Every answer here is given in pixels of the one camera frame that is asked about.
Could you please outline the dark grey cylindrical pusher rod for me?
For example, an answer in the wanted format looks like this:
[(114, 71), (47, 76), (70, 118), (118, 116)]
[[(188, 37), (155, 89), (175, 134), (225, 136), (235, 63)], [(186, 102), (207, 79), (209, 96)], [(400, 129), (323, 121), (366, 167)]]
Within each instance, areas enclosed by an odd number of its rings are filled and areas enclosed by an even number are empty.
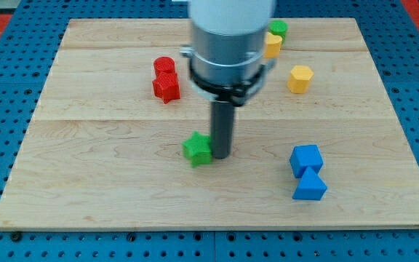
[(212, 155), (216, 159), (225, 159), (231, 153), (234, 112), (230, 103), (211, 102), (210, 140)]

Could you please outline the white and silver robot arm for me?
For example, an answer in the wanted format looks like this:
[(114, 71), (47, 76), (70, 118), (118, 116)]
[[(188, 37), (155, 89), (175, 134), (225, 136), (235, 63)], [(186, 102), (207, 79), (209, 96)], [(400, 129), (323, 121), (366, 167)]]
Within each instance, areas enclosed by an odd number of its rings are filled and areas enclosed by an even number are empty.
[(264, 85), (274, 61), (263, 62), (265, 34), (274, 0), (190, 0), (191, 42), (180, 53), (188, 58), (191, 86), (211, 102), (210, 146), (213, 157), (231, 153), (235, 110)]

